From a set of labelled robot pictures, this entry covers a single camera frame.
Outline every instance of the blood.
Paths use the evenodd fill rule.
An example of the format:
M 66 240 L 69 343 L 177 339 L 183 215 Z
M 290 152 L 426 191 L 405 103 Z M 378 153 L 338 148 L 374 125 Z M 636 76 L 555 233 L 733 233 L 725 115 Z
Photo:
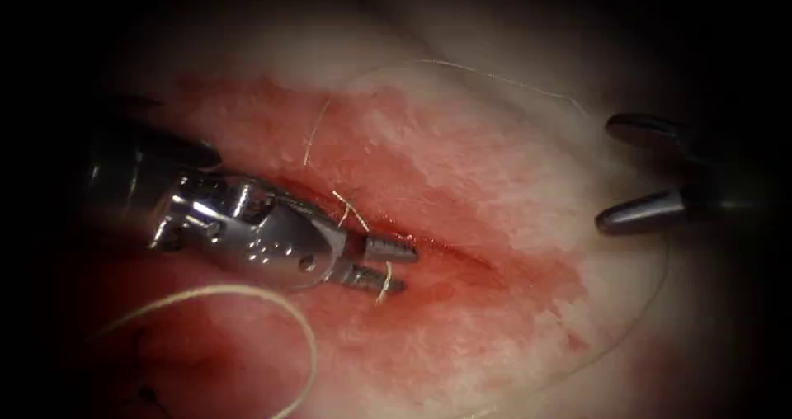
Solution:
M 497 199 L 497 189 L 454 177 L 459 167 L 500 154 L 488 146 L 485 133 L 474 126 L 447 126 L 441 139 L 420 134 L 429 133 L 422 130 L 430 125 L 453 125 L 461 115 L 452 102 L 417 103 L 390 86 L 327 92 L 284 87 L 269 78 L 190 74 L 175 81 L 171 96 L 160 98 L 167 109 L 153 120 L 210 141 L 227 167 L 283 186 L 336 219 L 344 210 L 332 194 L 337 191 L 373 231 L 407 239 L 418 250 L 417 264 L 394 266 L 408 290 L 380 306 L 371 294 L 332 285 L 291 296 L 311 323 L 320 353 L 316 384 L 295 417 L 326 417 L 318 412 L 333 408 L 356 412 L 355 417 L 382 417 L 375 409 L 385 399 L 413 406 L 426 398 L 452 403 L 464 395 L 454 380 L 467 371 L 503 372 L 516 363 L 500 360 L 501 346 L 513 347 L 517 356 L 529 352 L 537 338 L 536 315 L 560 316 L 559 304 L 587 297 L 580 252 L 546 246 L 516 250 L 509 225 L 490 223 L 482 209 L 482 201 Z M 309 134 L 328 99 L 305 166 Z M 387 142 L 372 120 L 387 120 L 378 126 L 411 144 Z M 411 150 L 426 153 L 440 142 L 462 145 L 467 154 L 447 157 L 456 150 L 439 148 L 423 168 L 411 161 Z M 530 170 L 510 179 L 536 185 Z M 354 217 L 346 226 L 362 230 Z M 92 276 L 82 280 L 90 295 L 78 304 L 85 332 L 178 290 L 244 282 L 233 270 L 189 256 L 75 252 L 73 263 L 80 262 L 83 275 Z M 265 417 L 296 395 L 308 371 L 307 348 L 295 323 L 256 300 L 187 302 L 140 322 L 91 349 L 88 361 L 102 356 L 126 362 L 119 364 L 124 371 L 92 382 L 132 380 L 129 361 L 140 362 L 135 378 L 144 377 L 174 417 Z M 134 350 L 129 340 L 141 325 L 146 334 Z M 576 333 L 567 337 L 567 352 L 586 349 Z M 484 361 L 494 366 L 479 363 Z M 497 391 L 514 383 L 507 375 L 489 375 L 474 385 Z M 129 391 L 127 385 L 118 389 Z M 141 417 L 158 414 L 152 409 Z

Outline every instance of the metal instrument jaw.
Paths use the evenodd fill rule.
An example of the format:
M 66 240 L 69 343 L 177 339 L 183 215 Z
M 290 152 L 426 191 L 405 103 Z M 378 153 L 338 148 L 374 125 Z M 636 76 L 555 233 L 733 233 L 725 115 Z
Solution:
M 398 293 L 405 289 L 401 280 L 359 263 L 417 261 L 406 243 L 341 228 L 316 205 L 268 182 L 237 175 L 181 179 L 152 246 L 173 250 L 187 245 L 207 252 L 221 266 L 286 290 L 330 282 Z
M 605 129 L 625 144 L 681 159 L 697 176 L 677 188 L 603 210 L 595 222 L 606 235 L 656 233 L 701 220 L 752 217 L 765 204 L 749 175 L 724 166 L 724 143 L 701 129 L 642 114 L 614 115 Z

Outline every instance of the white suture thread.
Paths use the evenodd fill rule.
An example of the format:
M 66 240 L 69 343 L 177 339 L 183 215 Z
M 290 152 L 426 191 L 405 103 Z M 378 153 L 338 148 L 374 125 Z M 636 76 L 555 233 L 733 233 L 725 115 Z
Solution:
M 343 224 L 344 220 L 347 219 L 347 215 L 349 215 L 349 212 L 351 211 L 357 218 L 357 221 L 361 224 L 361 226 L 363 226 L 363 229 L 367 233 L 369 233 L 370 232 L 369 224 L 366 223 L 366 221 L 363 219 L 363 217 L 357 211 L 357 209 L 355 209 L 355 207 L 352 204 L 350 204 L 349 201 L 345 200 L 343 196 L 339 195 L 337 191 L 332 191 L 332 194 L 333 196 L 338 198 L 339 201 L 344 203 L 345 206 L 344 216 L 342 216 L 341 221 L 338 222 L 338 227 L 341 227 L 341 224 Z M 393 266 L 391 266 L 390 261 L 385 262 L 385 270 L 387 271 L 387 275 L 385 276 L 385 282 L 382 284 L 382 288 L 379 290 L 379 295 L 377 295 L 377 300 L 375 300 L 375 304 L 382 304 L 382 302 L 385 300 L 385 293 L 388 292 L 388 288 L 390 287 L 390 281 L 393 279 L 394 269 Z
M 355 215 L 355 218 L 357 218 L 357 221 L 361 224 L 361 226 L 363 226 L 363 230 L 365 230 L 367 233 L 371 232 L 369 229 L 369 224 L 365 222 L 361 214 L 358 213 L 357 209 L 355 209 L 353 205 L 349 204 L 349 202 L 345 200 L 343 196 L 339 195 L 337 191 L 332 191 L 332 195 L 338 198 L 339 201 L 344 203 L 346 207 L 352 211 L 352 213 Z
M 382 69 L 393 68 L 395 66 L 405 65 L 405 64 L 434 64 L 434 65 L 442 65 L 442 66 L 447 66 L 447 67 L 451 67 L 451 68 L 461 69 L 461 70 L 467 71 L 469 73 L 478 74 L 479 76 L 483 76 L 483 77 L 489 78 L 489 79 L 497 81 L 497 82 L 503 82 L 503 83 L 512 85 L 514 87 L 523 88 L 523 89 L 526 89 L 528 91 L 535 92 L 537 94 L 541 94 L 541 95 L 544 95 L 544 96 L 547 96 L 547 97 L 553 97 L 554 99 L 561 99 L 563 101 L 567 101 L 580 112 L 580 114 L 583 116 L 584 119 L 587 119 L 587 120 L 590 119 L 588 113 L 586 113 L 586 110 L 583 109 L 583 106 L 580 105 L 580 102 L 578 102 L 574 97 L 571 97 L 571 96 L 566 95 L 566 94 L 560 94 L 560 93 L 557 93 L 557 92 L 549 92 L 549 91 L 543 90 L 543 89 L 538 88 L 538 87 L 534 87 L 534 86 L 529 85 L 529 84 L 524 83 L 524 82 L 519 82 L 517 80 L 510 79 L 510 78 L 504 78 L 504 77 L 501 77 L 501 76 L 499 76 L 499 75 L 497 75 L 495 73 L 485 73 L 484 71 L 479 71 L 476 68 L 465 66 L 463 64 L 455 64 L 454 62 L 450 62 L 448 60 L 412 59 L 412 60 L 404 60 L 404 61 L 398 62 L 396 64 L 378 66 L 378 67 L 374 67 L 374 68 L 368 69 L 366 71 L 363 71 L 362 73 L 356 75 L 355 77 L 347 80 L 345 84 L 348 84 L 350 82 L 354 82 L 355 80 L 357 80 L 359 78 L 362 78 L 363 76 L 365 76 L 367 74 L 375 73 L 375 72 L 380 71 Z M 305 154 L 303 155 L 303 166 L 308 166 L 308 160 L 310 159 L 311 148 L 314 145 L 314 138 L 316 137 L 316 132 L 319 129 L 319 123 L 322 122 L 322 119 L 324 117 L 324 113 L 325 113 L 325 111 L 327 111 L 328 107 L 330 106 L 331 100 L 332 100 L 332 98 L 328 97 L 328 99 L 324 102 L 324 104 L 322 105 L 322 109 L 319 111 L 319 114 L 316 117 L 316 121 L 313 123 L 313 127 L 311 128 L 311 133 L 310 133 L 310 135 L 308 137 L 308 143 L 305 146 Z
M 342 216 L 342 217 L 341 217 L 341 219 L 338 221 L 338 227 L 339 227 L 339 228 L 340 228 L 342 225 L 344 225 L 344 221 L 346 221 L 346 220 L 347 220 L 347 216 L 349 216 L 349 205 L 345 205 L 345 206 L 344 206 L 344 216 Z
M 123 315 L 117 318 L 116 320 L 108 323 L 104 327 L 99 328 L 96 332 L 94 332 L 91 336 L 89 336 L 86 339 L 86 343 L 93 343 L 98 339 L 102 338 L 103 336 L 106 336 L 107 334 L 131 322 L 132 320 L 142 317 L 147 313 L 151 313 L 152 311 L 165 308 L 167 306 L 177 304 L 186 301 L 188 299 L 197 299 L 199 297 L 206 297 L 209 295 L 217 295 L 217 294 L 250 295 L 264 301 L 270 301 L 278 305 L 279 307 L 283 308 L 292 318 L 294 318 L 297 321 L 300 328 L 303 330 L 303 335 L 305 336 L 305 340 L 308 342 L 308 348 L 310 354 L 310 362 L 309 362 L 310 367 L 309 367 L 308 378 L 305 380 L 305 385 L 300 390 L 297 397 L 289 405 L 287 405 L 279 412 L 277 412 L 274 416 L 272 416 L 271 419 L 283 419 L 289 416 L 295 409 L 297 409 L 297 407 L 299 407 L 300 404 L 304 402 L 305 398 L 308 397 L 308 393 L 314 384 L 314 379 L 316 378 L 316 371 L 317 371 L 316 336 L 314 335 L 314 331 L 311 329 L 311 326 L 308 324 L 308 320 L 305 319 L 303 314 L 293 304 L 291 304 L 287 299 L 285 299 L 281 295 L 278 295 L 269 290 L 263 290 L 248 285 L 209 285 L 209 286 L 178 292 L 176 294 L 168 295 L 159 300 L 155 300 L 152 303 L 145 304 L 140 308 L 133 309 L 126 315 Z
M 385 262 L 385 282 L 382 284 L 382 290 L 377 295 L 377 300 L 374 301 L 375 304 L 382 304 L 385 301 L 385 293 L 388 292 L 388 288 L 390 287 L 390 281 L 394 276 L 393 267 L 390 265 L 390 261 Z

